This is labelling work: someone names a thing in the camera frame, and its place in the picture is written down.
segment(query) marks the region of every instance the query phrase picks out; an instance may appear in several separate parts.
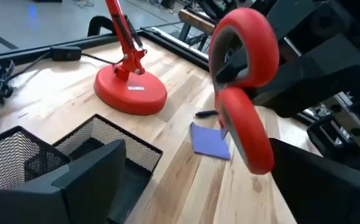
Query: purple sticky note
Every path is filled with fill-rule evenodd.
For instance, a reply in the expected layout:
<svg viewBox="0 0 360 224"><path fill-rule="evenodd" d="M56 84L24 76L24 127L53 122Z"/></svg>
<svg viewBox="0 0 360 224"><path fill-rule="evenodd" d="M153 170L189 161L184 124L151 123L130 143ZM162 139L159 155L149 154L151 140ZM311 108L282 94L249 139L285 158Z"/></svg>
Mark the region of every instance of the purple sticky note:
<svg viewBox="0 0 360 224"><path fill-rule="evenodd" d="M221 137L221 131L191 124L193 151L200 154L231 159L228 146Z"/></svg>

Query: mesh basket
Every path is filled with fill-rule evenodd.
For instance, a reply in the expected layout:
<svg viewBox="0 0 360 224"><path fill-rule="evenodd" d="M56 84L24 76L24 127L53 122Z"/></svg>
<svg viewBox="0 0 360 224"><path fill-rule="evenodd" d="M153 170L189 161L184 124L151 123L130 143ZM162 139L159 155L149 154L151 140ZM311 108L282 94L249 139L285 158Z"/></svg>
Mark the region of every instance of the mesh basket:
<svg viewBox="0 0 360 224"><path fill-rule="evenodd" d="M0 134L0 189L11 189L69 161L69 157L24 128L12 128Z"/></svg>
<svg viewBox="0 0 360 224"><path fill-rule="evenodd" d="M126 142L127 159L151 173L154 171L162 151L97 114L54 146L72 159L77 159L117 139Z"/></svg>

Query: black mesh basket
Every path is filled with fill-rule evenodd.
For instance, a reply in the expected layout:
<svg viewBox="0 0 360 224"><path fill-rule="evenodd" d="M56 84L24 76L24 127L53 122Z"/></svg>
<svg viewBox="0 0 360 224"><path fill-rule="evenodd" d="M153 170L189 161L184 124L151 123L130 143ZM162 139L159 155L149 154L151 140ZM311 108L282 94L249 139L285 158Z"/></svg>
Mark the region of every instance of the black mesh basket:
<svg viewBox="0 0 360 224"><path fill-rule="evenodd" d="M0 189L11 189L69 161L69 157L24 128L12 128L0 134Z"/></svg>
<svg viewBox="0 0 360 224"><path fill-rule="evenodd" d="M126 163L109 213L110 223L126 221L163 152L97 114L54 144L60 152L77 159L117 139L126 142Z"/></svg>

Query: red lamp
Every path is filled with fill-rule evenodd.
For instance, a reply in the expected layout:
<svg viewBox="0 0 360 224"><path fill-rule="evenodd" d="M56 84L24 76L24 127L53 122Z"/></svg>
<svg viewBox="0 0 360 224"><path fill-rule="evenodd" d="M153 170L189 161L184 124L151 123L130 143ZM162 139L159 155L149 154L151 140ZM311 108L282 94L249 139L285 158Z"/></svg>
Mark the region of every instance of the red lamp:
<svg viewBox="0 0 360 224"><path fill-rule="evenodd" d="M106 0L106 4L124 56L121 64L108 65L97 73L95 93L107 105L125 113L157 113L166 102L166 88L156 76L142 67L141 58L147 51L135 48L129 24L118 0ZM141 40L136 38L136 42L142 48Z"/></svg>

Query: white label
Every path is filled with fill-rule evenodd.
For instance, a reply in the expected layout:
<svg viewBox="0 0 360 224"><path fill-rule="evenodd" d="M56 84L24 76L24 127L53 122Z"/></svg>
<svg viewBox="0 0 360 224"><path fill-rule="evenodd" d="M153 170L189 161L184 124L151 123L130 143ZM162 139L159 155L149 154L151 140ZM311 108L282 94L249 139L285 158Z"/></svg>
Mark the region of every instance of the white label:
<svg viewBox="0 0 360 224"><path fill-rule="evenodd" d="M129 90L145 90L143 86L128 86Z"/></svg>

